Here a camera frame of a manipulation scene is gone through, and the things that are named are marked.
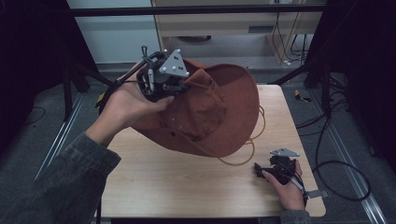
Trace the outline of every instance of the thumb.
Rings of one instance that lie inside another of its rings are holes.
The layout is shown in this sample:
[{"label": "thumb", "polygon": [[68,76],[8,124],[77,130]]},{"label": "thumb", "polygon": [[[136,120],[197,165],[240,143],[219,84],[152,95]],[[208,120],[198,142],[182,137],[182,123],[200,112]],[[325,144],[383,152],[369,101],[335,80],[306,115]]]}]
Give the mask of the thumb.
[{"label": "thumb", "polygon": [[175,99],[175,96],[168,96],[157,101],[155,105],[158,111],[165,110],[168,105],[170,105]]},{"label": "thumb", "polygon": [[274,187],[276,191],[279,191],[280,189],[284,188],[284,186],[280,184],[279,181],[277,181],[277,179],[272,174],[265,171],[263,171],[262,173],[265,179],[268,180],[268,182]]}]

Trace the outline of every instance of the gray sleeve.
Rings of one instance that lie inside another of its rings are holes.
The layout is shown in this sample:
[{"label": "gray sleeve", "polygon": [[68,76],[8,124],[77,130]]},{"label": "gray sleeve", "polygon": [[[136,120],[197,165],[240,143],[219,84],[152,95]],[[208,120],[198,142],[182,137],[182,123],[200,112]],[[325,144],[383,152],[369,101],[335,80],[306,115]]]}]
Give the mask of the gray sleeve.
[{"label": "gray sleeve", "polygon": [[282,224],[307,224],[311,223],[311,217],[303,210],[284,211],[280,221]]},{"label": "gray sleeve", "polygon": [[82,133],[51,162],[0,223],[90,223],[120,156]]}]

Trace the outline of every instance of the wall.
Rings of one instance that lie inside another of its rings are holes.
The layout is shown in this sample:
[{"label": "wall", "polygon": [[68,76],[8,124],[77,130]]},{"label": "wall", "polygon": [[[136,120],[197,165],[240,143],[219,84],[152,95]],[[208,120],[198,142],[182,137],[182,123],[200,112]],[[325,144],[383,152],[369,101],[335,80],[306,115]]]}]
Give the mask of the wall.
[{"label": "wall", "polygon": [[[151,7],[149,0],[67,0],[71,8]],[[136,63],[141,46],[160,50],[153,16],[76,18],[96,63]]]}]

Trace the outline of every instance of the hand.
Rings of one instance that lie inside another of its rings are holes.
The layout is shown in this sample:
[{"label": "hand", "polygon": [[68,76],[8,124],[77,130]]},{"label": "hand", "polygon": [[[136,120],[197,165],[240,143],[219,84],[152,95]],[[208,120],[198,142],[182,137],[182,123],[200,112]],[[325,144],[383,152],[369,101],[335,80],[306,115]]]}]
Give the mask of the hand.
[{"label": "hand", "polygon": [[[296,161],[296,172],[303,174],[300,163]],[[265,179],[274,187],[280,204],[286,210],[305,210],[303,193],[291,181],[287,185],[280,184],[277,179],[268,172],[263,172]]]},{"label": "hand", "polygon": [[[138,72],[127,80],[136,81]],[[101,115],[86,134],[93,141],[107,147],[118,132],[149,113],[165,110],[173,99],[173,96],[169,96],[152,103],[141,93],[137,83],[125,82],[111,94]]]}]

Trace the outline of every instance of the cowboy hat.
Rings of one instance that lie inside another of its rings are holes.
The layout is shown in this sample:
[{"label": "cowboy hat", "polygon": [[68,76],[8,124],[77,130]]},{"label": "cowboy hat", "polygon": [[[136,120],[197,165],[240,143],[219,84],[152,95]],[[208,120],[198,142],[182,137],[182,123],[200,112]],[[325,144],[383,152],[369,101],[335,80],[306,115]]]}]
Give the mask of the cowboy hat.
[{"label": "cowboy hat", "polygon": [[155,143],[184,153],[225,157],[246,143],[259,116],[259,94],[249,71],[235,64],[206,66],[184,59],[186,92],[133,128]]}]

